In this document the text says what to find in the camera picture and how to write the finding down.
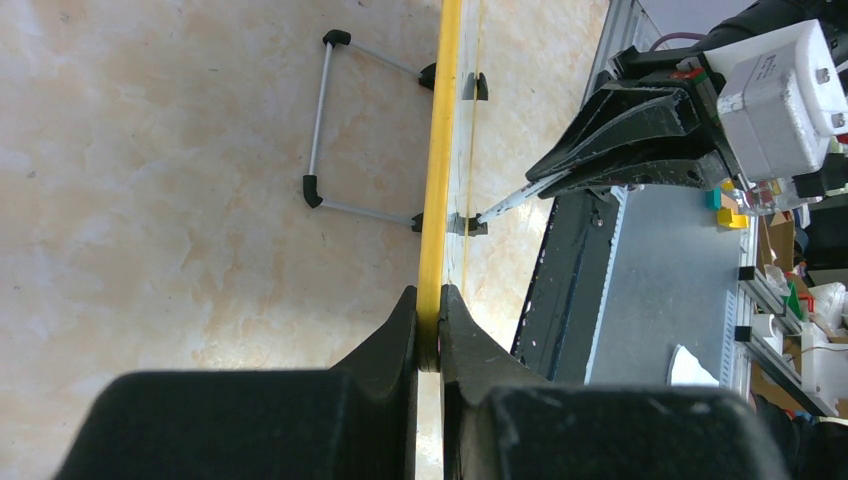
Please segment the yellow framed whiteboard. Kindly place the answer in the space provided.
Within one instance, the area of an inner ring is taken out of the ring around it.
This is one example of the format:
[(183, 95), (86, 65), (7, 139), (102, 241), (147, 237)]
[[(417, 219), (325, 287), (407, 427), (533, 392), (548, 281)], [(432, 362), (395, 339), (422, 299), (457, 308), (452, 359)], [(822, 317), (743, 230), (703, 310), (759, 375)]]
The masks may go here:
[[(321, 76), (308, 163), (301, 178), (302, 198), (314, 210), (330, 209), (381, 220), (404, 226), (419, 235), (416, 355), (419, 368), (425, 372), (436, 372), (440, 367), (438, 322), (442, 287), (462, 282), (462, 260), (467, 241), (473, 233), (485, 228), (484, 221), (467, 212), (474, 155), (475, 109), (489, 97), (486, 77), (479, 67), (481, 8), (479, 1), (441, 2), (434, 60), (418, 69), (362, 42), (359, 36), (345, 29), (329, 29), (320, 39)], [(340, 203), (320, 192), (318, 164), (329, 76), (334, 53), (343, 49), (356, 50), (403, 72), (433, 96), (423, 176), (423, 204), (416, 216), (400, 216)]]

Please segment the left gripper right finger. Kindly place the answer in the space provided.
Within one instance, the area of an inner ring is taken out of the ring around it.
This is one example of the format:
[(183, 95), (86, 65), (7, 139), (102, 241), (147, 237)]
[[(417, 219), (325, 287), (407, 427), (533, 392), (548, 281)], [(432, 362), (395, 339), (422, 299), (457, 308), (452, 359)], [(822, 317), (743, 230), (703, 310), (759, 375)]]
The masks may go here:
[(782, 455), (715, 387), (556, 384), (504, 350), (442, 289), (447, 479), (784, 479)]

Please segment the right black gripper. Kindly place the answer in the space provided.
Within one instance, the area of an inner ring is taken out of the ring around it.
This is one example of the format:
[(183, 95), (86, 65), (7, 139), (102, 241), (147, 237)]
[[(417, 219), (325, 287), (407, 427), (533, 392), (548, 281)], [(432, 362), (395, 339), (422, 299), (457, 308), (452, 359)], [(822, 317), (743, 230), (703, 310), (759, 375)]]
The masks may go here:
[(529, 181), (566, 174), (540, 198), (627, 185), (712, 190), (736, 174), (716, 106), (725, 79), (703, 54), (631, 46), (612, 67), (618, 89), (596, 91), (526, 172)]

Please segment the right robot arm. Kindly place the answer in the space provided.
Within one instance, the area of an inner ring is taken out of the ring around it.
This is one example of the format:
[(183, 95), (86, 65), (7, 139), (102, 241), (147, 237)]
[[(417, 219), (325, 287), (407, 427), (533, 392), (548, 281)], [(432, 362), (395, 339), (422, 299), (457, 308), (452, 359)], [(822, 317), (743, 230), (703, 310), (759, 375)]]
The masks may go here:
[(691, 46), (629, 47), (526, 178), (550, 198), (817, 172), (847, 131), (846, 59), (843, 1), (757, 1)]

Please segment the black white marker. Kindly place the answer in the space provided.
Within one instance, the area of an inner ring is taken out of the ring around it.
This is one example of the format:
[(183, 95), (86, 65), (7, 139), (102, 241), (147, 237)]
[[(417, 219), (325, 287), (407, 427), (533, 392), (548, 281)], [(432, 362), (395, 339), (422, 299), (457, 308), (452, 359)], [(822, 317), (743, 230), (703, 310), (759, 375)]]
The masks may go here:
[(523, 187), (506, 196), (504, 199), (502, 199), (492, 207), (478, 214), (476, 217), (478, 224), (482, 225), (484, 223), (488, 223), (490, 220), (493, 220), (494, 218), (502, 215), (506, 211), (509, 211), (525, 203), (531, 197), (537, 196), (540, 192), (554, 185), (556, 182), (560, 181), (570, 173), (570, 170), (565, 170), (560, 173), (548, 175), (540, 180), (531, 181), (527, 183)]

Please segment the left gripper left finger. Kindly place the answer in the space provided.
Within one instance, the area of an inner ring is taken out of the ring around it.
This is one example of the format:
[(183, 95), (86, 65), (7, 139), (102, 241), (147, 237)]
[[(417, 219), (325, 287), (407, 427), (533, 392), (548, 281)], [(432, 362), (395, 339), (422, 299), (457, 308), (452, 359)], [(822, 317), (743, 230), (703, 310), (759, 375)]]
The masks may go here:
[(141, 371), (109, 384), (61, 479), (411, 479), (416, 289), (323, 370)]

